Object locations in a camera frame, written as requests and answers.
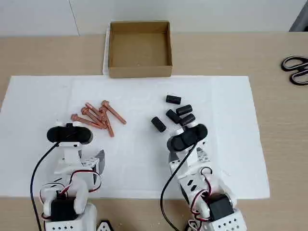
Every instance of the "copper screw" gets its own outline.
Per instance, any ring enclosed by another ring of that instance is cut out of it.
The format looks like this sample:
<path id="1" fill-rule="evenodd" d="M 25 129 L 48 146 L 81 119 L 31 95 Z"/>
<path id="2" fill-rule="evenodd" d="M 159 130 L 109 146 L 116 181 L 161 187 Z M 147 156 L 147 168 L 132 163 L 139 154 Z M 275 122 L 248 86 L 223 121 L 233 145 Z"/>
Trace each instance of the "copper screw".
<path id="1" fill-rule="evenodd" d="M 99 110 L 93 107 L 90 103 L 86 103 L 86 107 L 89 108 L 91 111 L 93 111 L 97 115 L 98 118 L 102 116 Z"/>
<path id="2" fill-rule="evenodd" d="M 95 124 L 95 123 L 93 123 L 92 121 L 89 121 L 89 120 L 87 120 L 87 119 L 81 118 L 81 117 L 79 117 L 77 114 L 72 114 L 71 120 L 73 120 L 73 121 L 78 121 L 78 122 L 81 122 L 81 123 L 83 123 L 83 124 L 87 124 L 87 125 L 90 125 L 90 126 L 92 126 L 92 127 L 102 129 L 102 127 L 99 126 L 98 124 Z"/>
<path id="3" fill-rule="evenodd" d="M 106 125 L 104 125 L 101 121 L 99 121 L 98 118 L 96 118 L 95 115 L 93 115 L 93 114 L 91 114 L 91 112 L 89 112 L 89 109 L 87 107 L 83 107 L 81 109 L 81 113 L 83 115 L 87 115 L 88 117 L 90 117 L 96 124 L 101 126 L 101 128 L 105 128 L 106 127 Z"/>
<path id="4" fill-rule="evenodd" d="M 126 120 L 123 119 L 118 112 L 116 112 L 110 105 L 109 102 L 107 100 L 104 100 L 102 102 L 102 106 L 106 107 L 112 114 L 114 114 L 114 116 L 121 121 L 122 124 L 126 124 Z"/>
<path id="5" fill-rule="evenodd" d="M 101 121 L 104 121 L 104 122 L 106 123 L 107 128 L 108 128 L 109 135 L 110 135 L 111 137 L 114 137 L 115 134 L 114 134 L 114 131 L 112 130 L 112 127 L 111 127 L 109 118 L 108 118 L 108 116 L 107 116 L 107 111 L 108 111 L 108 109 L 107 109 L 106 107 L 104 107 L 104 106 L 102 106 L 102 107 L 100 108 L 100 113 L 102 114 Z"/>

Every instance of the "open cardboard box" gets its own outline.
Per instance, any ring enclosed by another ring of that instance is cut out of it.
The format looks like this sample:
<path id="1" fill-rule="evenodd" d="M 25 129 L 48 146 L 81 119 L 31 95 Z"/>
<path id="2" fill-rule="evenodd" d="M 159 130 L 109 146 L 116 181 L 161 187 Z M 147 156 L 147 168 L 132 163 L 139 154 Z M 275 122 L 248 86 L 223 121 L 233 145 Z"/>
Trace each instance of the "open cardboard box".
<path id="1" fill-rule="evenodd" d="M 112 22 L 108 55 L 112 78 L 171 76 L 170 23 Z"/>

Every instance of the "black cable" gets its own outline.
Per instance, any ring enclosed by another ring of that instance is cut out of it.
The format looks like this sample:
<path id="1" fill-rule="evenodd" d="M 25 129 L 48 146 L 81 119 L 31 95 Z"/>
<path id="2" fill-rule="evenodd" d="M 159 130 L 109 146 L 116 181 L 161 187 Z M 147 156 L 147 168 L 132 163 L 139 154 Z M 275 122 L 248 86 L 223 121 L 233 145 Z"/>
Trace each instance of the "black cable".
<path id="1" fill-rule="evenodd" d="M 180 231 L 177 227 L 174 226 L 174 224 L 172 224 L 172 222 L 168 219 L 167 215 L 165 214 L 164 211 L 164 203 L 163 203 L 163 199 L 164 199 L 164 193 L 166 191 L 166 188 L 168 187 L 168 185 L 170 184 L 171 180 L 174 178 L 174 176 L 176 175 L 176 173 L 178 172 L 178 170 L 181 168 L 181 166 L 185 163 L 185 161 L 187 160 L 187 158 L 190 156 L 190 154 L 193 152 L 194 148 L 196 147 L 197 143 L 195 143 L 193 145 L 193 147 L 188 151 L 187 155 L 184 157 L 184 159 L 182 160 L 182 162 L 179 164 L 179 166 L 175 169 L 175 171 L 172 173 L 171 177 L 167 180 L 167 183 L 165 184 L 165 186 L 163 187 L 162 193 L 160 194 L 160 209 L 162 210 L 162 214 L 163 217 L 165 218 L 166 222 L 168 222 L 168 224 L 176 231 Z"/>
<path id="2" fill-rule="evenodd" d="M 42 156 L 42 158 L 38 161 L 37 165 L 35 166 L 33 173 L 32 173 L 32 177 L 31 177 L 31 182 L 30 182 L 30 197 L 31 197 L 31 202 L 32 202 L 32 206 L 33 206 L 33 210 L 35 213 L 35 218 L 37 220 L 38 223 L 38 230 L 42 231 L 42 227 L 40 226 L 40 222 L 39 222 L 39 215 L 38 215 L 38 210 L 37 210 L 37 206 L 35 205 L 35 201 L 34 201 L 34 197 L 33 197 L 33 181 L 34 181 L 34 176 L 35 173 L 40 165 L 40 163 L 45 159 L 45 157 L 56 147 L 59 146 L 60 142 L 57 142 L 53 147 L 51 147 L 45 154 L 44 156 Z"/>

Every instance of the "table surface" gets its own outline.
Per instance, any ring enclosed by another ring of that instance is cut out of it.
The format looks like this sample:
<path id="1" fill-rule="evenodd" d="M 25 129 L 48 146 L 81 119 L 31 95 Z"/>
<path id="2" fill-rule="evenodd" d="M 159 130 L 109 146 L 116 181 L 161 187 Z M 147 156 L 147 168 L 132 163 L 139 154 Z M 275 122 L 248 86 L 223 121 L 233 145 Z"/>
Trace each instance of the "table surface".
<path id="1" fill-rule="evenodd" d="M 307 43 L 308 33 L 172 35 L 174 75 L 250 78 L 271 190 L 268 200 L 239 201 L 250 231 L 306 230 L 308 88 L 290 84 L 280 62 L 307 55 Z M 99 75 L 103 50 L 104 35 L 0 38 L 0 104 L 12 75 Z M 98 219 L 110 219 L 115 231 L 171 230 L 157 200 L 92 201 Z M 0 198 L 0 204 L 1 230 L 37 230 L 29 198 Z M 166 201 L 166 210 L 184 226 L 184 201 Z"/>

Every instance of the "black scissors handle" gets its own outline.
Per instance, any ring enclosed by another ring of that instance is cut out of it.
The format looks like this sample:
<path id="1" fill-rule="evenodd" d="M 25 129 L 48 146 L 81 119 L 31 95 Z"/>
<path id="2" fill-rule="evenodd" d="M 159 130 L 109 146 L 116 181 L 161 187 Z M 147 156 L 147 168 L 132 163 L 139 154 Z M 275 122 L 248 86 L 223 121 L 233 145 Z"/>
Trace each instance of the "black scissors handle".
<path id="1" fill-rule="evenodd" d="M 298 60 L 301 61 L 300 64 L 296 64 L 293 66 L 287 66 L 287 62 L 291 61 L 291 60 Z M 299 85 L 299 86 L 304 86 L 304 85 L 308 85 L 308 81 L 297 81 L 296 78 L 299 76 L 303 76 L 305 74 L 308 74 L 308 59 L 303 57 L 303 56 L 290 56 L 285 58 L 282 63 L 281 63 L 281 69 L 283 71 L 295 71 L 297 70 L 298 72 L 292 74 L 290 76 L 290 81 L 295 84 L 295 85 Z"/>

